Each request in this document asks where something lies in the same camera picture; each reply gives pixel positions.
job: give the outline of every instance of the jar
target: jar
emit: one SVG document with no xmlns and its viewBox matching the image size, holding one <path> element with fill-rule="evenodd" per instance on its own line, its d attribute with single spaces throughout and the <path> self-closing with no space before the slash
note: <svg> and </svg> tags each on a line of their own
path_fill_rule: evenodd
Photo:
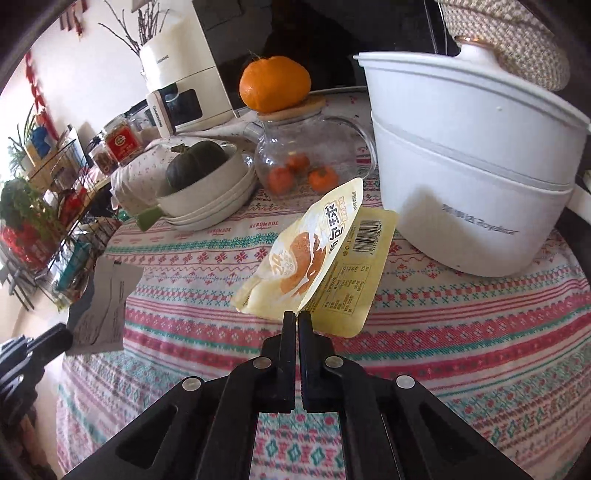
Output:
<svg viewBox="0 0 591 480">
<path fill-rule="evenodd" d="M 107 176 L 111 175 L 119 167 L 119 164 L 111 156 L 109 149 L 105 146 L 103 141 L 100 141 L 100 143 L 90 151 L 89 155 L 95 165 L 99 167 L 99 170 Z"/>
<path fill-rule="evenodd" d="M 144 148 L 147 147 L 152 140 L 160 138 L 160 132 L 156 127 L 156 123 L 150 113 L 148 102 L 146 100 L 134 105 L 131 109 L 125 112 L 125 117 L 129 119 L 131 127 L 134 129 Z"/>
<path fill-rule="evenodd" d="M 144 151 L 141 141 L 123 115 L 118 115 L 111 120 L 101 134 L 113 158 L 122 166 L 127 165 Z"/>
<path fill-rule="evenodd" d="M 312 95 L 291 109 L 259 114 L 262 136 L 256 147 L 256 173 L 278 205 L 306 210 L 335 187 L 361 176 L 357 167 L 356 132 L 365 141 L 376 167 L 372 137 L 355 121 L 321 113 L 324 97 Z"/>
</svg>

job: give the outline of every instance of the woven hat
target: woven hat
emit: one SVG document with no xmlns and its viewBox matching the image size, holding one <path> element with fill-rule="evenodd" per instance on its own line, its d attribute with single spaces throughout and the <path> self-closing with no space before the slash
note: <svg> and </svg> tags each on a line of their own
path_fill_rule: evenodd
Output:
<svg viewBox="0 0 591 480">
<path fill-rule="evenodd" d="M 437 0 L 452 37 L 475 37 L 495 48 L 506 71 L 545 89 L 566 87 L 569 60 L 548 30 L 516 0 Z"/>
</svg>

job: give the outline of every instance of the pot handle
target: pot handle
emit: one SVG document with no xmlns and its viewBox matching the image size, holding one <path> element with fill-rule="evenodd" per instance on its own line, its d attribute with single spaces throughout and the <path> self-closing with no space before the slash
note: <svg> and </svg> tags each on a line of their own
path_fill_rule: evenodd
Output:
<svg viewBox="0 0 591 480">
<path fill-rule="evenodd" d="M 140 230 L 146 232 L 162 216 L 164 216 L 164 212 L 158 205 L 156 205 L 155 207 L 149 208 L 137 214 L 135 217 L 135 223 Z"/>
<path fill-rule="evenodd" d="M 573 195 L 566 204 L 566 208 L 572 210 L 591 225 L 591 194 L 585 191 L 585 189 L 575 185 Z"/>
<path fill-rule="evenodd" d="M 375 167 L 378 166 L 378 154 L 376 152 L 375 142 L 371 134 L 369 134 L 356 121 L 351 120 L 350 118 L 345 118 L 344 116 L 327 115 L 323 118 L 323 121 L 334 122 L 336 124 L 345 124 L 348 127 L 351 127 L 353 130 L 355 130 L 359 134 L 359 136 L 363 138 L 369 150 L 369 159 L 371 160 L 371 164 L 369 165 L 367 173 L 363 177 L 361 177 L 361 179 L 365 180 L 367 177 L 369 177 L 374 172 Z"/>
</svg>

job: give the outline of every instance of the patterned tablecloth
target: patterned tablecloth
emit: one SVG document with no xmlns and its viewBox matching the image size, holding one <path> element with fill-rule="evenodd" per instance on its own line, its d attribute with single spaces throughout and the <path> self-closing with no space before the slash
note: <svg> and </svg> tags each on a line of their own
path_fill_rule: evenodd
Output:
<svg viewBox="0 0 591 480">
<path fill-rule="evenodd" d="M 331 114 L 369 125 L 366 95 L 329 100 Z M 364 205 L 381 206 L 377 179 L 365 182 Z M 65 470 L 183 377 L 227 375 L 280 331 L 229 302 L 296 216 L 260 190 L 207 231 L 164 222 L 117 231 L 106 255 L 143 266 L 144 276 L 127 302 L 125 351 L 64 360 L 57 440 Z M 363 331 L 333 342 L 371 374 L 421 381 L 536 480 L 560 479 L 591 435 L 590 311 L 589 284 L 557 232 L 512 278 L 453 271 L 396 233 Z M 344 477 L 335 414 L 260 415 L 251 478 Z"/>
</svg>

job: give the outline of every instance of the green handle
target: green handle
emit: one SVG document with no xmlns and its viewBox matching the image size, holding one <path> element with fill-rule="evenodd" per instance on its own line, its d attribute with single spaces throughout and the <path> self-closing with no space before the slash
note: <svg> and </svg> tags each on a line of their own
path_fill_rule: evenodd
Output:
<svg viewBox="0 0 591 480">
<path fill-rule="evenodd" d="M 149 208 L 139 213 L 135 217 L 135 223 L 137 223 L 140 230 L 143 232 L 147 231 L 153 224 L 155 224 L 160 217 L 164 215 L 162 208 L 159 206 Z"/>
</svg>

